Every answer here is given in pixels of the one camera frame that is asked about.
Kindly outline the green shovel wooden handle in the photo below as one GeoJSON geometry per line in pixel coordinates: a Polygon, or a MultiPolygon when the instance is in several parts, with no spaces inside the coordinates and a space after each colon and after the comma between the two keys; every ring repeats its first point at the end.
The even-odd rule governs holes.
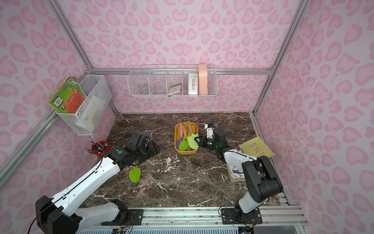
{"type": "Polygon", "coordinates": [[[192,124],[190,121],[188,121],[188,127],[189,127],[189,136],[188,136],[188,143],[189,147],[193,150],[197,150],[199,148],[199,143],[196,141],[196,138],[198,137],[198,129],[195,124],[192,124]]]}

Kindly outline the green shovel blue-tipped handle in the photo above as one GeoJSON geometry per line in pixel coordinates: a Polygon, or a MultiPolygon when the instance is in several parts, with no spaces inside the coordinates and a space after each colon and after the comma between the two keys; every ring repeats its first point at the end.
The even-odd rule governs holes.
{"type": "Polygon", "coordinates": [[[188,139],[187,139],[187,132],[185,126],[183,126],[183,139],[181,143],[179,144],[179,151],[186,151],[189,147],[188,139]]]}

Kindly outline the purple shovel pink handle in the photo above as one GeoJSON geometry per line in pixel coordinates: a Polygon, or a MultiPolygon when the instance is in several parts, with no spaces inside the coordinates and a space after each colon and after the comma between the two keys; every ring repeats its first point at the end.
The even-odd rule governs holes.
{"type": "Polygon", "coordinates": [[[183,136],[183,124],[182,123],[178,124],[177,133],[178,133],[178,135],[177,135],[177,141],[176,141],[176,149],[179,150],[180,144],[184,140],[184,136],[183,136]]]}

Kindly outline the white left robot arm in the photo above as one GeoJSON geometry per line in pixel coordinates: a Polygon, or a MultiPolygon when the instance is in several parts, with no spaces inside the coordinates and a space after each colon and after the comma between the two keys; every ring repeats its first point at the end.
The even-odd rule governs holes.
{"type": "Polygon", "coordinates": [[[143,210],[130,210],[119,199],[104,205],[80,208],[81,204],[102,184],[127,167],[136,168],[160,152],[149,136],[134,132],[123,146],[99,145],[101,159],[86,174],[52,197],[42,196],[35,204],[33,224],[45,234],[75,234],[83,229],[101,225],[115,226],[114,234],[130,233],[141,225],[143,210]]]}

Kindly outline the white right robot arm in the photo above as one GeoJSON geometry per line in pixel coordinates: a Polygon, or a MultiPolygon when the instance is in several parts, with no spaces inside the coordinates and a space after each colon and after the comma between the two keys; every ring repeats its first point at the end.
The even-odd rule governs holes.
{"type": "Polygon", "coordinates": [[[241,169],[247,193],[235,205],[236,218],[253,213],[264,201],[283,192],[283,184],[267,156],[249,156],[229,146],[226,134],[220,128],[207,128],[206,136],[192,138],[199,147],[214,151],[224,163],[241,169]]]}

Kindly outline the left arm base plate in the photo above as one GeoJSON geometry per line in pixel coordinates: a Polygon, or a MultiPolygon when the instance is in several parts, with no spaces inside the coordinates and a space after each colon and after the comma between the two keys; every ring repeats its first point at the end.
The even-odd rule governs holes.
{"type": "Polygon", "coordinates": [[[102,222],[101,226],[140,226],[142,224],[143,214],[143,209],[122,209],[113,221],[102,222]]]}

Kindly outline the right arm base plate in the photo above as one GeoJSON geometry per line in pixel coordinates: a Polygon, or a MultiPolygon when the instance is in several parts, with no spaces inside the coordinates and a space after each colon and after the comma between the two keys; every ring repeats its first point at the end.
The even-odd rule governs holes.
{"type": "Polygon", "coordinates": [[[249,213],[243,213],[238,207],[234,208],[220,208],[219,214],[222,218],[223,224],[245,224],[245,225],[258,225],[263,223],[260,209],[256,208],[249,213]]]}

